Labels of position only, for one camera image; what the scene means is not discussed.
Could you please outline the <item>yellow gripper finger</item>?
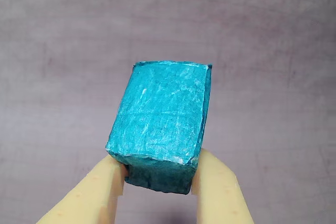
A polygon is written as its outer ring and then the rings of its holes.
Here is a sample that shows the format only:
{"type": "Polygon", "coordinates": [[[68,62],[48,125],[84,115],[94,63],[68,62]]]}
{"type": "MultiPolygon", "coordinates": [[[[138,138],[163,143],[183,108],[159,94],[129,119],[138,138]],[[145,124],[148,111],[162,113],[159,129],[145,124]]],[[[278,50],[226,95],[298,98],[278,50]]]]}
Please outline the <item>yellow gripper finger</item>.
{"type": "Polygon", "coordinates": [[[38,223],[114,223],[127,174],[124,165],[106,156],[38,223]]]}
{"type": "Polygon", "coordinates": [[[253,223],[236,175],[202,149],[191,192],[197,196],[197,223],[253,223]]]}

